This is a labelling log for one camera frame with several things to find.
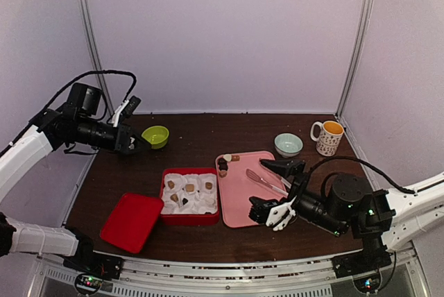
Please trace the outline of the red tin box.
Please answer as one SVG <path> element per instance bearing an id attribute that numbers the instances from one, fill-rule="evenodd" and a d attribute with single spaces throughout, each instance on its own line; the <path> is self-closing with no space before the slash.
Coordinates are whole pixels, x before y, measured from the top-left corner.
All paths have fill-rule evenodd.
<path id="1" fill-rule="evenodd" d="M 214 173 L 216 175 L 216 169 L 211 167 L 201 167 L 201 168 L 170 168 L 165 169 L 162 174 L 162 184 L 160 188 L 160 198 L 162 196 L 162 188 L 163 188 L 163 179 L 167 173 L 179 173 L 179 174 L 188 174 L 188 173 Z M 219 207 L 219 195 L 218 195 L 218 180 L 217 180 L 217 201 L 218 201 L 218 210 L 216 214 L 179 214 L 179 215 L 162 215 L 160 213 L 160 218 L 167 225 L 171 226 L 211 226 L 219 221 L 220 216 L 220 207 Z"/>

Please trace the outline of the red tin lid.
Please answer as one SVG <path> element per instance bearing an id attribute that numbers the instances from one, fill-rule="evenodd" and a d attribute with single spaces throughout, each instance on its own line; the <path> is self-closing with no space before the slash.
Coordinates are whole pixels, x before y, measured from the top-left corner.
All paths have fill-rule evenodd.
<path id="1" fill-rule="evenodd" d="M 161 198 L 126 193 L 114 207 L 100 238 L 129 253 L 142 249 L 164 207 Z"/>

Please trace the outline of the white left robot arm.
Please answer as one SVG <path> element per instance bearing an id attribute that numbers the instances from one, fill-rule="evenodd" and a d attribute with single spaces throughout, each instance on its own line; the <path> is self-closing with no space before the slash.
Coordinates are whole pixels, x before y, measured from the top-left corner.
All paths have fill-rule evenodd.
<path id="1" fill-rule="evenodd" d="M 121 155 L 149 150 L 151 145 L 123 121 L 133 115 L 141 100 L 126 96 L 110 122 L 94 118 L 103 92 L 83 83 L 71 86 L 67 100 L 57 109 L 44 108 L 26 130 L 1 153 L 1 197 L 39 161 L 62 145 L 74 153 L 76 144 Z M 54 254 L 71 257 L 85 272 L 95 271 L 100 258 L 91 239 L 74 228 L 50 228 L 1 215 L 1 255 L 9 253 Z"/>

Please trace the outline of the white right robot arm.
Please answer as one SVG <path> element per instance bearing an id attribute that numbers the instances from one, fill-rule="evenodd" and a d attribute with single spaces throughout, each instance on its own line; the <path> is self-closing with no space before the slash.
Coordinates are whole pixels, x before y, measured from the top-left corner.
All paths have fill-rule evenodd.
<path id="1" fill-rule="evenodd" d="M 288 191 L 281 192 L 280 200 L 251 196 L 249 217 L 274 231 L 298 217 L 335 237 L 352 232 L 354 239 L 361 240 L 362 249 L 332 258 L 336 277 L 393 264 L 397 250 L 443 220 L 442 174 L 401 187 L 370 163 L 350 158 L 382 176 L 390 188 L 374 190 L 365 178 L 332 172 L 319 194 L 308 191 L 311 175 L 330 160 L 325 158 L 306 170 L 303 161 L 261 159 L 264 168 L 283 180 L 291 176 L 293 181 Z"/>

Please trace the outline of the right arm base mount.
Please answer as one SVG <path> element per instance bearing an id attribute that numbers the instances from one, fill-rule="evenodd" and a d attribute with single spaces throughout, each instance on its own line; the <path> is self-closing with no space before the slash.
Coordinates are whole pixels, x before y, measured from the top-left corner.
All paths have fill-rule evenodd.
<path id="1" fill-rule="evenodd" d="M 332 266 L 337 278 L 354 276 L 391 265 L 391 254 L 377 255 L 376 257 L 350 253 L 332 258 Z"/>

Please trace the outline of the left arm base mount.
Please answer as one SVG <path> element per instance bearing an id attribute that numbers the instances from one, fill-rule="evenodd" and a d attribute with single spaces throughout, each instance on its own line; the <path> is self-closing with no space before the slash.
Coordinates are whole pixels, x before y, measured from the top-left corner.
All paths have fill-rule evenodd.
<path id="1" fill-rule="evenodd" d="M 79 256 L 67 257 L 61 255 L 63 266 L 79 272 L 92 274 L 104 280 L 117 280 L 120 278 L 123 267 L 123 258 L 93 252 L 86 259 Z"/>

